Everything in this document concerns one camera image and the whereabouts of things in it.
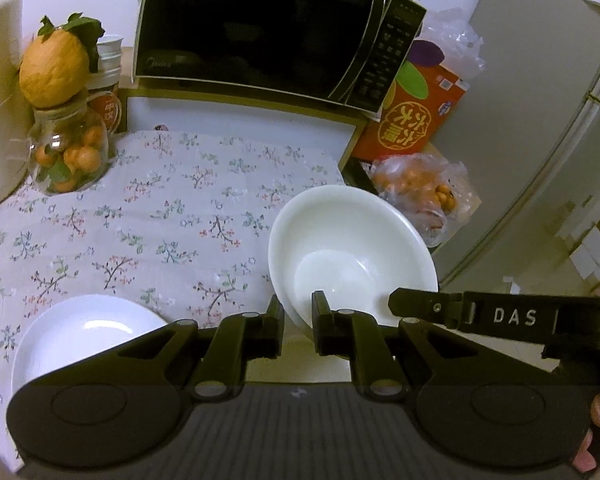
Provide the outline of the grey refrigerator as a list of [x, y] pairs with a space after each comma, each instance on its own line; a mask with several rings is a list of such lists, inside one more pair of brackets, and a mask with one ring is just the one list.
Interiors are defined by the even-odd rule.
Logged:
[[442, 289], [512, 278], [556, 294], [558, 234], [600, 198], [600, 7], [583, 0], [480, 0], [471, 20], [486, 69], [434, 136], [480, 206], [434, 252]]

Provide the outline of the stacked white cups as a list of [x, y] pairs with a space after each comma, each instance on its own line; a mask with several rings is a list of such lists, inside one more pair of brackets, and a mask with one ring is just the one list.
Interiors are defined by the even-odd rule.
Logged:
[[97, 41], [98, 70], [100, 72], [108, 72], [114, 70], [121, 65], [122, 59], [122, 41], [120, 35], [107, 35]]

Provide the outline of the black microwave oven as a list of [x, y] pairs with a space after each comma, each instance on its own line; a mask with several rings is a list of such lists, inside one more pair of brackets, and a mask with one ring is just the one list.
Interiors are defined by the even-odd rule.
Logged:
[[142, 0], [133, 74], [376, 114], [425, 15], [413, 0]]

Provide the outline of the plastic bag of oranges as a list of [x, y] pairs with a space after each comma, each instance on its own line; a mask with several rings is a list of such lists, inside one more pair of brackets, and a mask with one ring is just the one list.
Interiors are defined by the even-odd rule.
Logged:
[[430, 248], [450, 240], [481, 205], [466, 167], [434, 154], [378, 159], [370, 166], [370, 180]]

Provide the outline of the glass jar of kumquats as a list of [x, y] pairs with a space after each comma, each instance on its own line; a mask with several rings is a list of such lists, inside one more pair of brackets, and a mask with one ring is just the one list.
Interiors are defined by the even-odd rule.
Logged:
[[45, 195], [88, 188], [105, 172], [109, 129], [83, 89], [69, 101], [33, 110], [27, 136], [27, 170], [32, 186]]

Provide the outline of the red label jar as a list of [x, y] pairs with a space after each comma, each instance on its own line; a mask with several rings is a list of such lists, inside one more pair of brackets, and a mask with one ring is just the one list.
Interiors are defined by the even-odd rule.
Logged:
[[120, 67], [104, 70], [91, 74], [86, 85], [91, 96], [90, 107], [102, 116], [109, 133], [117, 130], [122, 116], [122, 105], [118, 99], [120, 76]]

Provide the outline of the white rose-pattern plate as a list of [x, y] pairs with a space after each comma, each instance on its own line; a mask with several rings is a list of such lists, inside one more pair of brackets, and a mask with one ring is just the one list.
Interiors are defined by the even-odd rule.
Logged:
[[12, 366], [12, 392], [165, 325], [161, 316], [127, 299], [82, 295], [62, 300], [24, 333]]

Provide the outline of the white air fryer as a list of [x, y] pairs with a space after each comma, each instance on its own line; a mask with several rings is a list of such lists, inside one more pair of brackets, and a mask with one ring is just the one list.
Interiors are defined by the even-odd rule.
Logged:
[[22, 0], [0, 0], [0, 203], [28, 170], [32, 112], [22, 95]]

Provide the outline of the large white bowl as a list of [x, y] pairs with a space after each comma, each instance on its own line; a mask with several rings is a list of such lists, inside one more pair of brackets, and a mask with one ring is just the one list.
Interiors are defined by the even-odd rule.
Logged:
[[309, 188], [283, 206], [268, 238], [268, 273], [307, 337], [317, 290], [332, 310], [358, 310], [396, 326], [388, 307], [392, 292], [438, 289], [429, 249], [411, 222], [378, 196], [347, 185]]

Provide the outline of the black flat box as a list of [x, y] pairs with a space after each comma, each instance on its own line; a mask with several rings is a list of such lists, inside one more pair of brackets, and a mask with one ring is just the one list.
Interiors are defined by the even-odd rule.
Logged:
[[359, 188], [377, 196], [378, 192], [372, 179], [367, 174], [364, 164], [355, 157], [350, 157], [341, 169], [343, 181], [346, 185]]

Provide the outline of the red gift box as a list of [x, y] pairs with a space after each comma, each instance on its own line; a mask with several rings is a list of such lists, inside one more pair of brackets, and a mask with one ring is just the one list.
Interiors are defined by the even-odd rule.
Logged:
[[469, 89], [444, 65], [443, 51], [416, 39], [382, 103], [378, 122], [369, 122], [352, 156], [373, 162], [421, 152]]

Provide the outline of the floral tablecloth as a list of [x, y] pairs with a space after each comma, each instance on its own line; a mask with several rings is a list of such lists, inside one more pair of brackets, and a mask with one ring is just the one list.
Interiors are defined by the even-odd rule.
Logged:
[[31, 184], [0, 205], [0, 456], [20, 457], [6, 428], [12, 361], [30, 325], [74, 296], [137, 302], [162, 318], [212, 327], [268, 304], [268, 233], [287, 200], [338, 184], [315, 148], [237, 136], [139, 131], [84, 191]]

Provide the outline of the large orange citrus with leaves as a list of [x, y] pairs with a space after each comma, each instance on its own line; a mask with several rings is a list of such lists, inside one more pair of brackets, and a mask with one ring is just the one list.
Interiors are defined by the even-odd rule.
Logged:
[[97, 18], [73, 13], [56, 26], [47, 15], [24, 50], [19, 87], [34, 107], [47, 110], [64, 104], [83, 90], [98, 71], [97, 43], [105, 29]]

